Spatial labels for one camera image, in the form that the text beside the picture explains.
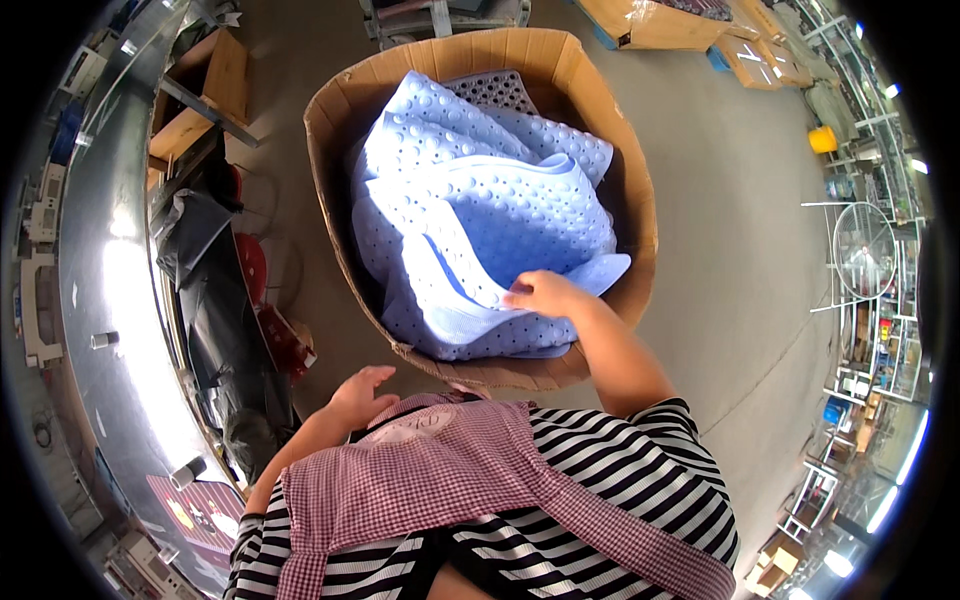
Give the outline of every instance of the striped shirt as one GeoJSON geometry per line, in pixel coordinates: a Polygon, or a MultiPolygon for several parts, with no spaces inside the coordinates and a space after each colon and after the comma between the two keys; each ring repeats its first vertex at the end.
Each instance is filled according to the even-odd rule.
{"type": "MultiPolygon", "coordinates": [[[[739,538],[730,497],[683,400],[625,420],[596,410],[535,409],[530,424],[551,467],[733,568],[739,538]]],[[[277,482],[267,514],[240,523],[224,597],[276,597],[289,555],[290,515],[277,482]]],[[[444,563],[494,598],[672,597],[536,507],[344,548],[328,559],[322,596],[422,598],[444,563]]]]}

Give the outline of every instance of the pink gingham apron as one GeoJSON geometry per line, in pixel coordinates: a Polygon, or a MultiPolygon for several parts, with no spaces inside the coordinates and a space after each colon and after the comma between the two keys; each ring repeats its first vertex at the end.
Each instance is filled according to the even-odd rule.
{"type": "Polygon", "coordinates": [[[537,451],[533,402],[411,396],[356,444],[317,452],[280,475],[291,555],[278,600],[320,598],[327,557],[345,547],[537,506],[584,543],[686,600],[727,600],[727,566],[589,492],[537,451]]]}

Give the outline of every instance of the gray floor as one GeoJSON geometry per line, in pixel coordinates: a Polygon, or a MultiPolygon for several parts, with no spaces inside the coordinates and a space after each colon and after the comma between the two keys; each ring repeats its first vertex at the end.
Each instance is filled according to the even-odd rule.
{"type": "MultiPolygon", "coordinates": [[[[376,52],[355,0],[245,2],[237,33],[254,58],[251,132],[231,160],[276,181],[277,230],[303,257],[284,313],[306,323],[320,360],[297,388],[302,412],[371,363],[397,364],[401,394],[443,384],[406,366],[366,321],[330,248],[304,143],[303,109],[341,69],[376,52]]],[[[699,53],[605,50],[574,6],[537,0],[531,26],[584,43],[633,123],[656,189],[660,255],[637,332],[689,402],[724,472],[743,540],[736,574],[773,532],[796,484],[831,365],[833,317],[808,309],[828,294],[823,173],[806,143],[795,89],[745,89],[699,53]]],[[[291,269],[299,265],[290,261],[291,269]]],[[[498,397],[516,397],[502,392],[498,397]]],[[[541,405],[599,406],[589,384],[537,396],[541,405]]]]}

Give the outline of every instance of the ceiling light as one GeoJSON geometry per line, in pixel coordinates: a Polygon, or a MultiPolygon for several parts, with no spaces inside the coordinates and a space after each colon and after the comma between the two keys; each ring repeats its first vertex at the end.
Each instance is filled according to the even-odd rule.
{"type": "Polygon", "coordinates": [[[920,419],[920,427],[917,428],[917,435],[913,438],[913,444],[910,445],[910,451],[906,453],[906,460],[903,461],[903,467],[900,467],[900,474],[897,475],[897,485],[903,485],[903,482],[906,481],[906,476],[910,472],[910,468],[913,467],[913,461],[917,458],[917,450],[920,449],[920,444],[924,440],[924,433],[926,433],[926,422],[929,419],[929,411],[924,411],[924,417],[920,419]]]}
{"type": "Polygon", "coordinates": [[[833,550],[827,551],[827,556],[824,558],[824,563],[830,567],[830,570],[839,575],[840,577],[846,577],[853,573],[853,565],[850,564],[846,558],[840,556],[833,550]]]}
{"type": "Polygon", "coordinates": [[[876,531],[876,528],[880,526],[880,523],[883,522],[883,519],[887,516],[887,513],[890,512],[890,506],[894,503],[894,498],[897,497],[897,486],[892,486],[887,492],[887,495],[883,496],[883,501],[880,502],[880,507],[876,509],[874,517],[870,519],[870,522],[867,524],[867,533],[872,534],[876,531]]]}

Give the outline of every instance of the hand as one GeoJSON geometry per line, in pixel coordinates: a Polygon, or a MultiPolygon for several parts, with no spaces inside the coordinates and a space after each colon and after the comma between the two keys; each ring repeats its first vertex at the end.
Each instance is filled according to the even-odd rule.
{"type": "Polygon", "coordinates": [[[374,417],[400,401],[396,394],[373,397],[373,391],[396,372],[396,367],[380,365],[364,367],[333,393],[324,408],[349,431],[363,429],[374,417]]]}
{"type": "Polygon", "coordinates": [[[569,279],[551,271],[521,273],[503,302],[513,308],[525,308],[544,317],[572,317],[580,308],[598,301],[569,279]]]}

